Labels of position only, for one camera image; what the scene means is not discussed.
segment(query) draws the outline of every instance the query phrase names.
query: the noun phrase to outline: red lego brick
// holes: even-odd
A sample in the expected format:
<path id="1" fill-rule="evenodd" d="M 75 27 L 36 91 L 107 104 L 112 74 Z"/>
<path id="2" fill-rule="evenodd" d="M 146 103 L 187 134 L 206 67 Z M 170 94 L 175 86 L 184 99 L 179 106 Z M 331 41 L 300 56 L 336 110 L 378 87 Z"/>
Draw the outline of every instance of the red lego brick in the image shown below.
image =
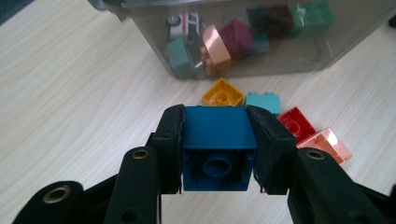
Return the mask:
<path id="1" fill-rule="evenodd" d="M 219 35 L 232 59 L 246 57 L 254 50 L 250 28 L 237 19 L 224 26 Z"/>
<path id="2" fill-rule="evenodd" d="M 297 106 L 277 119 L 297 138 L 297 144 L 317 133 Z"/>

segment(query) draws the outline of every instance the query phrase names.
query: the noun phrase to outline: pink lego brick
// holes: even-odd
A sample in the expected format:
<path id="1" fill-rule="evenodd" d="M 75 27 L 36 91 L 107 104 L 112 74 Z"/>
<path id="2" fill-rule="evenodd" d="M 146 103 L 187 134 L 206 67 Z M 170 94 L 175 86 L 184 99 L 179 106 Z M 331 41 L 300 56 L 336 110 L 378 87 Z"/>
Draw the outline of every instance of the pink lego brick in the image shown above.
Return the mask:
<path id="1" fill-rule="evenodd" d="M 231 66 L 231 56 L 215 25 L 206 27 L 202 40 L 205 46 L 201 47 L 201 55 L 207 74 L 215 77 L 227 74 Z"/>
<path id="2" fill-rule="evenodd" d="M 297 148 L 314 147 L 323 150 L 339 163 L 349 160 L 352 154 L 346 146 L 335 136 L 330 128 L 315 134 L 297 145 Z"/>

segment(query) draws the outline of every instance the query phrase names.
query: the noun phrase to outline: toy car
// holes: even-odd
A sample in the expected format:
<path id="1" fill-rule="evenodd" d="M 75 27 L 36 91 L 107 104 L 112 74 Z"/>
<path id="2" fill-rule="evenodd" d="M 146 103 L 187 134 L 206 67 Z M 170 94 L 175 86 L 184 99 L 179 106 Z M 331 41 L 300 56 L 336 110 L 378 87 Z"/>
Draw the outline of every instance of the toy car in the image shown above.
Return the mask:
<path id="1" fill-rule="evenodd" d="M 193 46 L 198 41 L 201 19 L 196 12 L 173 14 L 166 18 L 168 39 L 182 37 L 188 46 Z"/>

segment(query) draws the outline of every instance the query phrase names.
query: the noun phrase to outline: lego brick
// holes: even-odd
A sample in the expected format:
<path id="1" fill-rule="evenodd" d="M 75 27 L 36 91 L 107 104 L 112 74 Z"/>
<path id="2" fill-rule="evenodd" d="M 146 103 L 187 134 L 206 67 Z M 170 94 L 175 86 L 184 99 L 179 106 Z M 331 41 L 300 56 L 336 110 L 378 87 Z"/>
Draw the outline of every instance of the lego brick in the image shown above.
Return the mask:
<path id="1" fill-rule="evenodd" d="M 293 26 L 288 6 L 248 8 L 247 17 L 254 35 L 282 38 L 289 34 Z"/>
<path id="2" fill-rule="evenodd" d="M 326 32 L 334 22 L 328 1 L 308 2 L 290 7 L 293 17 L 291 35 L 318 35 Z"/>
<path id="3" fill-rule="evenodd" d="M 244 100 L 244 94 L 227 80 L 221 78 L 205 93 L 202 100 L 206 105 L 213 106 L 241 105 Z"/>
<path id="4" fill-rule="evenodd" d="M 219 35 L 232 59 L 247 57 L 254 50 L 250 28 L 237 19 L 225 25 Z"/>
<path id="5" fill-rule="evenodd" d="M 253 53 L 269 53 L 270 52 L 270 40 L 268 35 L 254 35 L 253 36 Z"/>
<path id="6" fill-rule="evenodd" d="M 313 147 L 329 153 L 338 164 L 352 158 L 352 154 L 348 151 L 346 146 L 335 136 L 330 128 L 323 130 L 314 136 L 309 137 L 302 143 L 297 145 L 297 148 Z"/>
<path id="7" fill-rule="evenodd" d="M 165 56 L 169 61 L 169 67 L 178 77 L 196 76 L 193 59 L 181 37 L 166 44 Z"/>
<path id="8" fill-rule="evenodd" d="M 201 55 L 207 74 L 215 77 L 227 74 L 231 67 L 231 56 L 215 25 L 206 27 L 202 40 L 205 46 L 201 48 Z"/>
<path id="9" fill-rule="evenodd" d="M 275 116 L 280 114 L 279 95 L 276 95 L 271 91 L 268 91 L 265 94 L 258 94 L 257 92 L 252 91 L 247 94 L 245 104 L 264 108 Z"/>
<path id="10" fill-rule="evenodd" d="M 297 144 L 317 133 L 297 106 L 279 115 L 277 119 L 297 138 Z"/>
<path id="11" fill-rule="evenodd" d="M 184 190 L 247 190 L 258 146 L 246 109 L 187 106 L 185 116 Z"/>

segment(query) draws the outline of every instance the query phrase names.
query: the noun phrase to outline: blue lego brick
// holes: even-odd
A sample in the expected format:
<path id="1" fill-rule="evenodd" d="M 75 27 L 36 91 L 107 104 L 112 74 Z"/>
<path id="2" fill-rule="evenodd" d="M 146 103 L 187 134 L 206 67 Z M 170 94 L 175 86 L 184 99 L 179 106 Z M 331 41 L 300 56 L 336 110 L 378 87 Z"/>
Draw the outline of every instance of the blue lego brick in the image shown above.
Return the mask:
<path id="1" fill-rule="evenodd" d="M 328 1 L 300 3 L 290 7 L 293 17 L 291 35 L 319 35 L 334 22 Z"/>
<path id="2" fill-rule="evenodd" d="M 258 145 L 242 106 L 187 106 L 182 128 L 184 190 L 248 189 Z"/>
<path id="3" fill-rule="evenodd" d="M 245 105 L 255 105 L 264 108 L 275 116 L 280 114 L 279 95 L 276 95 L 270 91 L 262 95 L 259 95 L 255 91 L 248 93 L 245 99 Z"/>
<path id="4" fill-rule="evenodd" d="M 169 67 L 177 77 L 196 76 L 193 58 L 181 37 L 166 44 L 165 56 L 169 61 Z"/>

